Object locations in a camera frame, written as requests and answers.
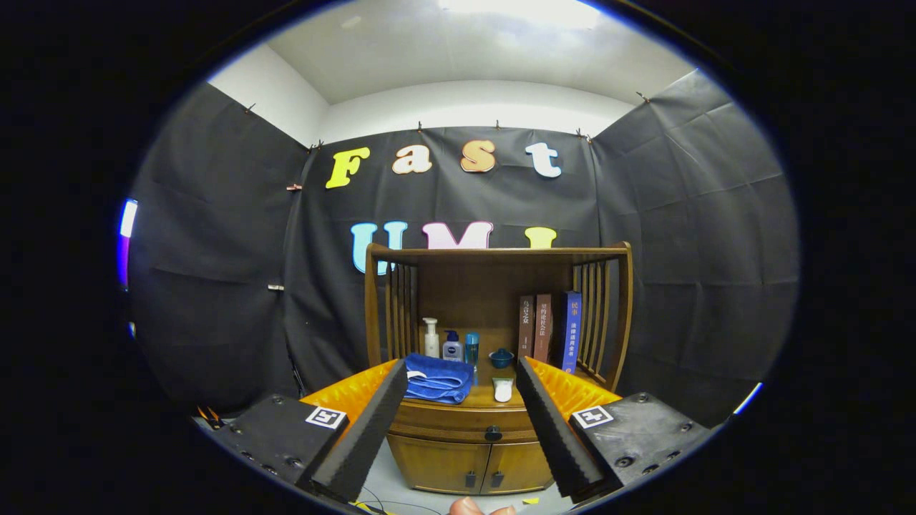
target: ceiling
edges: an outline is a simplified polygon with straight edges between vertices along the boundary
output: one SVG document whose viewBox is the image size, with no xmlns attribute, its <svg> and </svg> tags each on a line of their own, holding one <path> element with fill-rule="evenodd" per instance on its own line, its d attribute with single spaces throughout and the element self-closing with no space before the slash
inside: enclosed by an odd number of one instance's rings
<svg viewBox="0 0 916 515">
<path fill-rule="evenodd" d="M 267 44 L 329 104 L 416 84 L 496 80 L 552 84 L 635 105 L 642 102 L 636 92 L 651 97 L 695 68 L 634 28 L 573 0 L 456 1 L 461 3 L 341 3 Z M 539 11 L 544 4 L 565 7 Z M 489 12 L 466 12 L 471 5 Z M 562 23 L 577 8 L 591 14 L 593 27 Z M 521 17 L 520 10 L 542 13 L 544 21 Z"/>
</svg>

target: black backdrop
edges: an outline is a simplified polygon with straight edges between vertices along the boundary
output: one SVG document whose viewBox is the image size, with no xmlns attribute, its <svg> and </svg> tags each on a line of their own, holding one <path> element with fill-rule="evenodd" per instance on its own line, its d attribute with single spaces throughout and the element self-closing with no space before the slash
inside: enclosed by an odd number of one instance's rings
<svg viewBox="0 0 916 515">
<path fill-rule="evenodd" d="M 494 168 L 462 170 L 470 140 L 493 142 Z M 559 176 L 535 170 L 525 148 L 540 142 L 556 150 Z M 396 152 L 411 145 L 430 150 L 431 168 L 395 173 Z M 368 155 L 349 183 L 327 188 L 334 156 L 357 148 Z M 287 191 L 293 182 L 301 192 Z M 651 391 L 709 426 L 764 378 L 798 281 L 780 164 L 698 71 L 591 142 L 447 127 L 314 150 L 205 84 L 150 150 L 135 196 L 138 341 L 174 397 L 221 409 L 294 391 L 284 329 L 306 390 L 367 366 L 358 224 L 375 225 L 383 245 L 386 223 L 406 224 L 405 248 L 426 247 L 423 226 L 436 222 L 455 241 L 489 222 L 489 247 L 528 247 L 532 226 L 554 230 L 554 247 L 630 242 L 634 318 L 618 393 Z"/>
<path fill-rule="evenodd" d="M 210 84 L 147 154 L 128 261 L 136 340 L 178 402 L 238 411 L 298 389 L 282 329 L 283 238 L 306 149 Z"/>
</svg>

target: cabinet door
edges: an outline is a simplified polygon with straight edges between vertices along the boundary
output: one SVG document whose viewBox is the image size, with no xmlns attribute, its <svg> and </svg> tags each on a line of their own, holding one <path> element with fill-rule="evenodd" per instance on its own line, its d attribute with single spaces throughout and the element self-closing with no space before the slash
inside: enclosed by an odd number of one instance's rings
<svg viewBox="0 0 916 515">
<path fill-rule="evenodd" d="M 389 434 L 388 446 L 411 488 L 456 494 L 480 493 L 490 445 L 432 442 Z"/>
<path fill-rule="evenodd" d="M 480 493 L 527 492 L 549 487 L 552 483 L 551 469 L 538 442 L 495 444 L 490 451 Z"/>
</svg>

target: cabinet knob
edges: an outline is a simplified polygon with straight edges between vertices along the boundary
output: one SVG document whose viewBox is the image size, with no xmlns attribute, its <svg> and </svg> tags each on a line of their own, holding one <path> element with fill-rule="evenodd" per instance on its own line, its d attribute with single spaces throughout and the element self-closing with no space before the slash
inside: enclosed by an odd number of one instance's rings
<svg viewBox="0 0 916 515">
<path fill-rule="evenodd" d="M 484 433 L 484 438 L 488 442 L 498 442 L 503 437 L 503 434 L 499 432 L 499 426 L 491 425 L 486 428 L 486 433 Z"/>
</svg>

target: white wall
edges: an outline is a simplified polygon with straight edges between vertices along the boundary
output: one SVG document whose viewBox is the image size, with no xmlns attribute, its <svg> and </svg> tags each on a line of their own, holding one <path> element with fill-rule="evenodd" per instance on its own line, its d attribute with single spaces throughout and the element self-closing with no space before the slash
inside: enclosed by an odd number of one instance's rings
<svg viewBox="0 0 916 515">
<path fill-rule="evenodd" d="M 259 45 L 207 80 L 306 147 L 318 143 L 328 103 L 267 45 Z"/>
<path fill-rule="evenodd" d="M 389 131 L 438 126 L 525 127 L 597 135 L 635 106 L 570 88 L 509 81 L 421 84 L 332 105 L 319 124 L 331 143 Z"/>
</svg>

